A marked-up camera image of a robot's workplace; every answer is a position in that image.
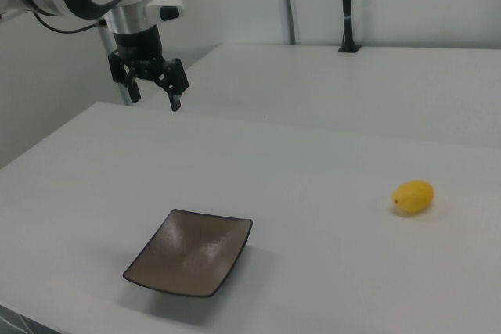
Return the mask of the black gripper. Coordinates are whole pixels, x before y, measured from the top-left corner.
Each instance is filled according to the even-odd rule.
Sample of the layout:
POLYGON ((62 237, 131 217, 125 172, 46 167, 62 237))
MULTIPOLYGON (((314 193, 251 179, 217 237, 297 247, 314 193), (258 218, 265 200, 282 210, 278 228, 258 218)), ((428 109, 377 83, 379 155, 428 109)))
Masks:
POLYGON ((168 94, 171 110, 177 112, 189 82, 180 59, 164 61, 157 26, 134 34, 114 34, 114 40, 117 49, 108 55, 110 72, 114 82, 127 89, 131 102, 136 104, 141 99, 135 81, 138 77, 162 88, 168 94))

